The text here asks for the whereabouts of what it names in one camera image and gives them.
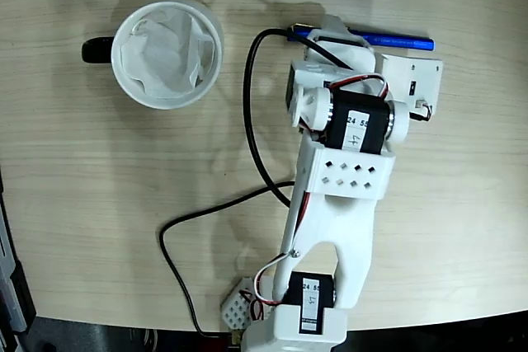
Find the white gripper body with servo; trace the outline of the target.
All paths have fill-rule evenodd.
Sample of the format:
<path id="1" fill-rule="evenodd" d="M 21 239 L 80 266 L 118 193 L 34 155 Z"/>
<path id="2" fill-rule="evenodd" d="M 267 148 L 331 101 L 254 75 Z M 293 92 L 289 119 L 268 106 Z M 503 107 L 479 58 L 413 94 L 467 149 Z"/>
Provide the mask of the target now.
<path id="1" fill-rule="evenodd" d="M 375 54 L 352 51 L 338 54 L 346 65 L 338 67 L 307 49 L 303 60 L 293 61 L 286 91 L 286 106 L 294 127 L 325 128 L 337 107 L 346 104 L 346 92 L 384 99 L 386 79 L 375 72 Z"/>

